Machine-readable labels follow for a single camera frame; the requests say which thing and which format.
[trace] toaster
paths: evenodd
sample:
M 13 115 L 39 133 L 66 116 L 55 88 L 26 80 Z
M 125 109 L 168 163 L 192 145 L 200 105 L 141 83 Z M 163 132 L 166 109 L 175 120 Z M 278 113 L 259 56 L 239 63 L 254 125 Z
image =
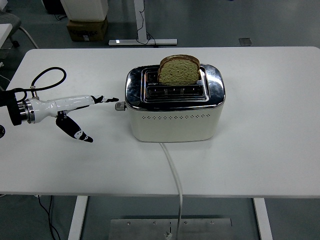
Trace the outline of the toaster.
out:
M 132 69 L 126 78 L 125 101 L 133 135 L 142 142 L 174 143 L 211 138 L 226 99 L 217 68 L 200 64 L 194 85 L 167 86 L 158 82 L 159 65 Z

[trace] toaster knob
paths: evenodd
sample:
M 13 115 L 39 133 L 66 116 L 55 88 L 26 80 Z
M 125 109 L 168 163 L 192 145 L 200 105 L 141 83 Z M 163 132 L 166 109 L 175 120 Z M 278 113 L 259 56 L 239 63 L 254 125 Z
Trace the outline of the toaster knob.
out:
M 124 101 L 118 101 L 115 104 L 114 108 L 117 111 L 125 111 L 126 110 L 126 103 Z

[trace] chair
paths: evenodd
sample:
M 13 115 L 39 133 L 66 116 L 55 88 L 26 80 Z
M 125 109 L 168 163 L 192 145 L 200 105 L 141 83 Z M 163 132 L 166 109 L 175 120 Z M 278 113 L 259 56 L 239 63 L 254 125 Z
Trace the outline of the chair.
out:
M 0 24 L 11 24 L 12 25 L 12 30 L 10 31 L 8 38 L 10 39 L 10 41 L 12 42 L 12 44 L 15 48 L 19 47 L 20 45 L 17 41 L 14 41 L 12 39 L 12 35 L 18 29 L 21 30 L 30 39 L 30 41 L 32 42 L 32 44 L 34 45 L 34 47 L 36 49 L 39 48 L 38 45 L 33 40 L 33 38 L 30 36 L 30 34 L 21 26 L 21 20 L 16 15 L 13 15 L 11 13 L 0 10 Z

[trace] black cable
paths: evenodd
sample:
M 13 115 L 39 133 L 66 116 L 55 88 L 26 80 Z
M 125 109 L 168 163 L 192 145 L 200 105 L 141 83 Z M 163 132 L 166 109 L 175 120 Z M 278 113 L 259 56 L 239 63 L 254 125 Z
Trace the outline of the black cable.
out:
M 61 72 L 63 72 L 63 77 L 60 81 L 56 82 L 55 84 L 49 85 L 49 86 L 45 86 L 45 87 L 40 87 L 40 88 L 31 88 L 31 89 L 25 89 L 25 88 L 14 88 L 12 89 L 12 91 L 14 91 L 14 93 L 24 93 L 24 97 L 22 99 L 20 99 L 17 102 L 21 102 L 24 101 L 27 98 L 27 92 L 35 92 L 35 91 L 43 91 L 43 90 L 47 90 L 47 89 L 52 89 L 58 85 L 60 85 L 64 80 L 66 80 L 67 78 L 67 73 L 66 71 L 58 66 L 53 66 L 53 67 L 49 67 L 46 70 L 42 71 L 41 73 L 38 74 L 38 76 L 35 77 L 35 79 L 32 81 L 31 86 L 34 87 L 36 81 L 45 73 L 51 71 L 51 70 L 60 70 Z
M 142 26 L 136 31 L 136 38 L 135 38 L 135 40 L 136 40 L 138 43 L 140 43 L 140 44 L 147 45 L 147 44 L 149 43 L 149 41 L 150 41 L 151 39 L 153 39 L 153 40 L 154 40 L 154 45 L 157 45 L 157 44 L 156 44 L 156 40 L 154 39 L 154 37 L 153 37 L 150 33 L 148 33 L 147 31 L 145 31 L 145 32 L 147 33 L 147 35 L 146 35 L 147 42 L 146 42 L 146 43 L 143 43 L 143 42 L 138 41 L 138 39 L 139 39 L 139 37 L 138 37 L 138 32 L 144 27 L 145 19 L 144 19 L 142 13 L 145 11 L 145 9 L 146 9 L 146 1 L 143 0 L 143 10 L 142 10 L 142 11 L 139 11 L 139 13 L 140 13 L 140 15 L 141 15 L 141 18 L 142 18 Z
M 62 19 L 66 18 L 67 15 L 58 15 L 58 17 L 57 17 L 56 15 L 54 15 L 54 17 L 55 17 L 55 19 L 56 19 L 57 21 L 61 21 Z
M 52 229 L 54 229 L 54 231 L 55 231 L 56 234 L 58 235 L 59 240 L 61 240 L 58 230 L 52 225 L 51 219 L 50 219 L 50 211 L 51 211 L 51 205 L 52 205 L 53 196 L 52 196 L 52 195 L 50 196 L 49 211 L 41 204 L 40 196 L 39 196 L 39 195 L 38 195 L 38 200 L 39 200 L 40 206 L 45 210 L 46 214 L 48 215 L 49 228 L 50 228 L 50 233 L 51 233 L 52 239 L 53 239 L 53 240 L 56 240 L 56 238 L 55 238 L 55 236 L 54 236 L 54 233 L 53 233 L 53 231 L 52 231 Z

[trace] table leg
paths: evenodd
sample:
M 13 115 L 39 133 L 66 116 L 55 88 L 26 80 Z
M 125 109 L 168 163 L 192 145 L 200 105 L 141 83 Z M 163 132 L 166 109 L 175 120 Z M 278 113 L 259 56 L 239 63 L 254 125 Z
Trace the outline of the table leg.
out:
M 256 220 L 258 223 L 259 234 L 261 240 L 273 240 L 266 203 L 264 198 L 253 199 Z
M 80 240 L 88 196 L 77 196 L 68 240 Z
M 177 39 L 151 39 L 147 40 L 146 18 L 144 0 L 134 0 L 134 11 L 138 39 L 117 39 L 109 40 L 110 46 L 131 46 L 131 45 L 177 45 Z

